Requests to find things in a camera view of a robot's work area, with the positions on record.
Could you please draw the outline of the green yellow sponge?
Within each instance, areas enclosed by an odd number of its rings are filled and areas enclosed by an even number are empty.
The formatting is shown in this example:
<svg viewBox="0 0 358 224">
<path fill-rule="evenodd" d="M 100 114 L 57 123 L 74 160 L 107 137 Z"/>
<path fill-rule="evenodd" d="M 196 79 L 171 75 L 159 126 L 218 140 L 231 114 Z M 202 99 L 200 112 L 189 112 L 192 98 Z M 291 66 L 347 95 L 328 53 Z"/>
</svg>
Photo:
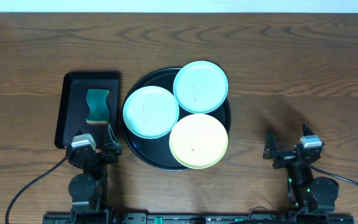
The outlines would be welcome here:
<svg viewBox="0 0 358 224">
<path fill-rule="evenodd" d="M 86 102 L 89 107 L 89 115 L 86 122 L 89 124 L 106 124 L 109 121 L 109 108 L 107 97 L 109 90 L 89 89 L 86 95 Z"/>
</svg>

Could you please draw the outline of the light green plate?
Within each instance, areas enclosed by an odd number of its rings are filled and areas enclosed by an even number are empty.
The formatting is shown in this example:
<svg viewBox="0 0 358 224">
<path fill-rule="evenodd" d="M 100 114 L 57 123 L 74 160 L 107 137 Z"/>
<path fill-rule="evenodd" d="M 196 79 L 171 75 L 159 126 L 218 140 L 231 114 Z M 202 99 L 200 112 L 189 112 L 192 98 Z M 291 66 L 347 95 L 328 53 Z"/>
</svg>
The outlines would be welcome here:
<svg viewBox="0 0 358 224">
<path fill-rule="evenodd" d="M 144 139 L 156 139 L 169 133 L 179 114 L 173 94 L 159 86 L 139 88 L 129 95 L 123 107 L 126 127 Z"/>
<path fill-rule="evenodd" d="M 227 97 L 229 83 L 218 65 L 195 61 L 185 65 L 173 82 L 173 94 L 179 105 L 190 113 L 210 113 Z"/>
</svg>

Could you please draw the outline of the yellow plate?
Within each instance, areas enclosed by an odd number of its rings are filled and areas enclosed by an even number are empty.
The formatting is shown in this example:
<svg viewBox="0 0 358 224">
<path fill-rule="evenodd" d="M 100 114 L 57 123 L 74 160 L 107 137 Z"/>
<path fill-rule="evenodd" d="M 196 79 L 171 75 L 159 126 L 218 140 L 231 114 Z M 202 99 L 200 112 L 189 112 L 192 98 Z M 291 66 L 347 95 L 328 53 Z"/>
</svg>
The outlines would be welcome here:
<svg viewBox="0 0 358 224">
<path fill-rule="evenodd" d="M 228 147 L 228 134 L 223 124 L 207 114 L 185 116 L 173 127 L 169 136 L 173 157 L 190 169 L 205 169 L 219 162 Z"/>
</svg>

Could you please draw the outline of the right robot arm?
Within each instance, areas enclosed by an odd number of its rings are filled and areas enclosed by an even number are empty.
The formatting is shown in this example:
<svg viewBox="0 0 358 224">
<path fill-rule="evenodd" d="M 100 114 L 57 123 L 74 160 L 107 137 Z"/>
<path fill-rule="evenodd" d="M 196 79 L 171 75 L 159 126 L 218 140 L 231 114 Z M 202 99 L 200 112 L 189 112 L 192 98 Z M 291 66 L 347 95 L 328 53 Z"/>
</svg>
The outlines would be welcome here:
<svg viewBox="0 0 358 224">
<path fill-rule="evenodd" d="M 311 164 L 321 158 L 324 142 L 307 124 L 302 125 L 300 143 L 289 151 L 279 151 L 271 130 L 267 131 L 263 158 L 272 160 L 274 169 L 286 169 L 288 198 L 296 208 L 288 212 L 293 223 L 328 223 L 335 210 L 339 184 L 328 177 L 314 177 Z"/>
</svg>

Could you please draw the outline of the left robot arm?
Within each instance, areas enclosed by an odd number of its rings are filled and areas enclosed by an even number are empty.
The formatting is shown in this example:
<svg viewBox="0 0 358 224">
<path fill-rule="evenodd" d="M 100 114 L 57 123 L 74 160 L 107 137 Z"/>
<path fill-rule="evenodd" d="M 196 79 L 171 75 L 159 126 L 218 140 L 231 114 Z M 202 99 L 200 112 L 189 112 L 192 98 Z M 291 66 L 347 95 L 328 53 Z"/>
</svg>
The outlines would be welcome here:
<svg viewBox="0 0 358 224">
<path fill-rule="evenodd" d="M 121 215 L 107 203 L 107 165 L 117 163 L 122 154 L 110 124 L 104 132 L 103 146 L 103 150 L 97 152 L 92 135 L 81 134 L 67 147 L 69 163 L 83 171 L 74 176 L 68 186 L 72 198 L 68 223 L 122 223 Z"/>
</svg>

